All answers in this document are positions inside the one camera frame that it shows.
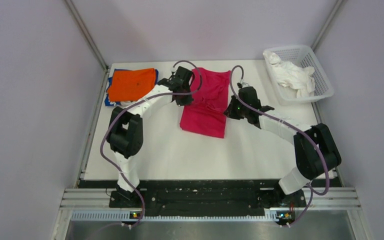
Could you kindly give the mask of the pink t-shirt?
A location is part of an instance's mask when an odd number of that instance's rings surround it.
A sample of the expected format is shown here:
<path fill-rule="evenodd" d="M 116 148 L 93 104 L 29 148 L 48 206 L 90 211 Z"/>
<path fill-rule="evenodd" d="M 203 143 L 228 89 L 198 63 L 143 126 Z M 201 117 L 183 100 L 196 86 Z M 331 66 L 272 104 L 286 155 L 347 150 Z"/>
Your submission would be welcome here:
<path fill-rule="evenodd" d="M 227 117 L 224 115 L 228 107 L 229 84 L 231 71 L 215 72 L 200 67 L 194 69 L 194 81 L 191 90 L 202 85 L 192 95 L 193 102 L 183 108 L 179 127 L 183 131 L 208 137 L 225 137 Z"/>

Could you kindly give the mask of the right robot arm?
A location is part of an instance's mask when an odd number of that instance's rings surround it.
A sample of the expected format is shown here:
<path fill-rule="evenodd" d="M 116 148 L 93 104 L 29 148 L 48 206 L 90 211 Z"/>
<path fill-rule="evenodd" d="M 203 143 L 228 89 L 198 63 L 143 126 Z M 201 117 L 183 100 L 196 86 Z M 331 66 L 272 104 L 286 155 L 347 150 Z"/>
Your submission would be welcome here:
<path fill-rule="evenodd" d="M 308 125 L 282 117 L 273 107 L 261 104 L 252 86 L 239 86 L 224 115 L 235 120 L 245 119 L 293 145 L 296 166 L 278 181 L 273 192 L 273 200 L 279 206 L 287 206 L 294 198 L 293 193 L 321 175 L 328 177 L 329 171 L 342 162 L 326 124 Z"/>

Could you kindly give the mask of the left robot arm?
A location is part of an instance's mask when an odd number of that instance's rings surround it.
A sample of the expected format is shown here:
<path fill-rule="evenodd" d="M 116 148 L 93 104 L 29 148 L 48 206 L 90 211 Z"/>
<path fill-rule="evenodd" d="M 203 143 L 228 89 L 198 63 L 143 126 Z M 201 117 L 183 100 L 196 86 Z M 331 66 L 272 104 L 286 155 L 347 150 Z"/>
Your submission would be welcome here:
<path fill-rule="evenodd" d="M 140 152 L 144 142 L 143 125 L 152 114 L 165 105 L 176 103 L 188 106 L 194 99 L 192 84 L 202 86 L 200 70 L 193 73 L 182 66 L 178 67 L 169 78 L 163 78 L 156 86 L 133 104 L 112 110 L 108 130 L 102 143 L 108 143 L 114 152 L 116 161 L 113 165 L 119 172 L 118 187 L 123 190 L 121 200 L 129 207 L 140 202 L 140 193 L 136 190 L 140 183 L 136 170 L 135 156 Z"/>

